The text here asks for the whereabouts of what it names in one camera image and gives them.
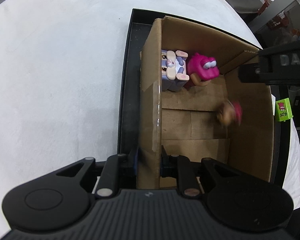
round pad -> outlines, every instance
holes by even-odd
[[[79,220],[90,207],[87,192],[73,178],[53,175],[12,189],[2,211],[12,228],[53,231]]]
[[[26,196],[26,204],[35,210],[49,210],[62,202],[62,194],[54,189],[38,189]]]
[[[240,176],[225,178],[213,188],[207,205],[223,224],[254,232],[285,226],[293,211],[292,199],[282,188]]]

box flap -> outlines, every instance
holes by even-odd
[[[198,52],[216,58],[218,66],[245,50],[259,51],[257,47],[222,31],[174,17],[162,20],[162,49],[182,50],[189,56]]]
[[[243,63],[247,62],[248,60],[255,57],[258,53],[255,51],[245,50],[241,52],[238,56],[234,59],[230,60],[228,63],[224,64],[223,66],[219,66],[219,70],[221,74],[226,74],[229,71],[235,69],[237,66],[242,65]]]
[[[228,164],[269,181],[274,136],[270,87],[241,83],[238,68],[226,74],[225,79],[229,100],[239,101],[242,107],[241,125],[228,128]]]
[[[216,111],[227,99],[224,76],[211,80],[205,87],[182,88],[179,92],[164,91],[161,94],[162,108],[194,111]]]
[[[161,159],[161,19],[143,46],[140,73],[138,188],[159,188]]]

cardboard box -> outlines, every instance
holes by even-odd
[[[161,91],[161,49],[215,57],[220,75],[206,87]],[[222,31],[173,17],[156,19],[141,58],[141,102],[137,187],[173,187],[161,179],[161,145],[167,154],[199,162],[212,157],[268,181],[273,153],[270,88],[238,80],[237,67],[254,58],[258,48]],[[223,128],[215,111],[228,98],[243,109],[241,126]]]

toy eyes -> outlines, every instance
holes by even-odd
[[[214,60],[214,61],[207,62],[206,64],[203,65],[203,67],[208,69],[208,68],[215,67],[216,65],[217,65],[217,62]]]

ribbed black surface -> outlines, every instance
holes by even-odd
[[[122,190],[98,201],[76,225],[49,234],[12,230],[5,240],[160,240],[293,239],[283,230],[262,234],[237,232],[220,225],[197,200],[175,190]]]

